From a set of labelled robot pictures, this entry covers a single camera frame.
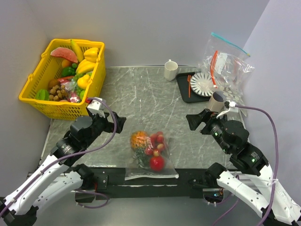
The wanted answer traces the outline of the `red toy strawberries bunch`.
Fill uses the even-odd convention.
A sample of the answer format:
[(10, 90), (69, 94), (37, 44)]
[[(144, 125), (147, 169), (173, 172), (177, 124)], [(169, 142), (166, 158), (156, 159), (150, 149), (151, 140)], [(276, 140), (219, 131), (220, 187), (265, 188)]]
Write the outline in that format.
[(159, 156), (166, 149), (166, 143), (164, 134), (162, 131), (153, 133), (150, 136), (146, 137), (146, 148), (144, 153), (147, 156)]

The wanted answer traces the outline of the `polka dot zip bag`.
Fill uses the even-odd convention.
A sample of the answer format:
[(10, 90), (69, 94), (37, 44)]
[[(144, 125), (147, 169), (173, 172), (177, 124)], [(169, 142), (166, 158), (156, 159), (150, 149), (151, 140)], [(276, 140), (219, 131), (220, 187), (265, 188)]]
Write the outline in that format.
[(176, 172), (174, 168), (174, 164), (172, 163), (170, 159), (170, 152), (169, 152), (169, 134), (163, 133), (166, 143), (166, 149), (165, 151), (159, 155), (162, 156), (165, 160), (165, 166), (160, 172), (155, 172), (150, 168), (150, 159), (153, 156), (148, 156), (149, 158), (149, 164), (147, 168), (140, 168), (137, 164), (136, 159), (134, 158), (133, 150), (131, 149), (131, 157), (128, 160), (126, 173), (125, 173), (125, 180), (134, 180), (138, 178), (161, 178), (161, 179), (167, 179), (167, 178), (179, 178), (179, 174)]

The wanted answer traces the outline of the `red toy apple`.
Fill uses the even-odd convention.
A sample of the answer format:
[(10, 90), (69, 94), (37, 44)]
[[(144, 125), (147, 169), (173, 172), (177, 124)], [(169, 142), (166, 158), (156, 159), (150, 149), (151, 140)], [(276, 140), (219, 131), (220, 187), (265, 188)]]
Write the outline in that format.
[(153, 156), (150, 159), (150, 168), (155, 172), (160, 172), (165, 166), (165, 160), (162, 156)]

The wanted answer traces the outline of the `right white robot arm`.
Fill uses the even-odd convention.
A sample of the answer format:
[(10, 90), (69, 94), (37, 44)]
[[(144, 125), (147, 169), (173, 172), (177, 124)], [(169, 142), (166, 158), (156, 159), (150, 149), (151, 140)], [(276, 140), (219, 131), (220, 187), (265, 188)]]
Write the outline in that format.
[(190, 130), (201, 123), (202, 135), (211, 135), (230, 162), (253, 182), (257, 190), (236, 178), (219, 163), (211, 165), (199, 179), (191, 179), (195, 188), (225, 188), (247, 204), (263, 220), (264, 226), (295, 226), (301, 219), (301, 207), (277, 180), (262, 151), (248, 142), (249, 132), (240, 121), (228, 120), (208, 109), (186, 116)]

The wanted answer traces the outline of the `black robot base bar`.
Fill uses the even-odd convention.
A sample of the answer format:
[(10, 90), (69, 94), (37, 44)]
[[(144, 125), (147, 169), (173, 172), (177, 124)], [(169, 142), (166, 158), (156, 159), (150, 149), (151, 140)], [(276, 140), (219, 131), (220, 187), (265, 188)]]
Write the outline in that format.
[(125, 180), (125, 168), (90, 168), (94, 177), (87, 189), (109, 198), (190, 197), (220, 191), (205, 169), (176, 169), (179, 178), (137, 178)]

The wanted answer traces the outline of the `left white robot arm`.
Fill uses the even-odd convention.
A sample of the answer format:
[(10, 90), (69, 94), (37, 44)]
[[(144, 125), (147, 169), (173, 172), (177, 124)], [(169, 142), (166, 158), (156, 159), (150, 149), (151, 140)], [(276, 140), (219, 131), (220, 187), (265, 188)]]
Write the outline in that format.
[(38, 215), (72, 190), (88, 189), (93, 185), (94, 173), (85, 164), (70, 169), (83, 156), (87, 148), (103, 132), (120, 133), (126, 122), (113, 112), (103, 116), (91, 113), (81, 116), (70, 126), (40, 167), (13, 193), (0, 199), (0, 216), (8, 226), (32, 226)]

